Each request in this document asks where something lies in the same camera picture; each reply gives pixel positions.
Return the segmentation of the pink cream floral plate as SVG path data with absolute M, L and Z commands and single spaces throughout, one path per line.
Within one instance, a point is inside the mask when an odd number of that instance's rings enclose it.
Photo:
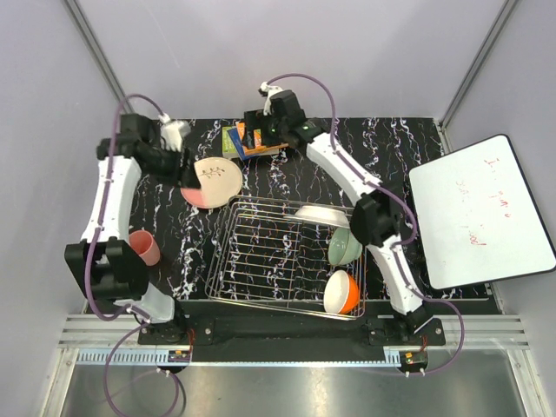
M 195 162 L 200 189 L 181 189 L 182 197 L 199 209 L 216 209 L 242 190 L 242 172 L 238 166 L 222 157 L 208 157 Z

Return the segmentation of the white paper plate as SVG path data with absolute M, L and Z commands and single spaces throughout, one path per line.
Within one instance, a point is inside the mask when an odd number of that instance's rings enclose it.
M 347 215 L 338 209 L 315 205 L 303 205 L 294 214 L 296 220 L 335 228 L 349 228 Z

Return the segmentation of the pale green ceramic bowl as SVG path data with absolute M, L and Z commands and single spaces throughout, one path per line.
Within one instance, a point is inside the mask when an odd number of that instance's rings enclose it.
M 328 262 L 332 266 L 347 265 L 360 258 L 362 245 L 349 228 L 337 228 L 329 241 Z

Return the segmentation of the orange bowl white inside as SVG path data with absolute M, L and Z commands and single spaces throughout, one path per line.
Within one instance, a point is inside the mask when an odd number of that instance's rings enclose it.
M 359 286 L 351 274 L 340 269 L 330 276 L 323 295 L 326 313 L 348 314 L 356 307 L 359 299 Z

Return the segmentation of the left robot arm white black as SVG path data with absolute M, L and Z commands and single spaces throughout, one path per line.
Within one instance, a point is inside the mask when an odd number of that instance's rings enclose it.
M 138 114 L 117 117 L 109 138 L 96 147 L 98 184 L 90 219 L 79 242 L 66 246 L 64 260 L 91 309 L 109 301 L 116 314 L 138 314 L 157 325 L 170 344 L 187 335 L 177 302 L 149 280 L 148 263 L 130 246 L 129 219 L 144 175 L 179 189 L 199 189 L 195 158 L 184 140 L 190 126 L 165 113 L 153 120 Z

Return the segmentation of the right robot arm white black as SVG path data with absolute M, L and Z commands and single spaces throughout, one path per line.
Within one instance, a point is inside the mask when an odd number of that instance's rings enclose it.
M 261 131 L 261 139 L 286 143 L 323 169 L 345 192 L 354 206 L 349 227 L 354 237 L 373 256 L 387 286 L 389 300 L 397 316 L 394 333 L 399 341 L 414 344 L 426 333 L 432 319 L 424 306 L 424 296 L 413 278 L 403 253 L 400 210 L 415 221 L 406 203 L 381 185 L 327 130 L 306 117 L 290 89 L 263 83 L 259 93 L 264 107 L 244 113 L 246 131 Z

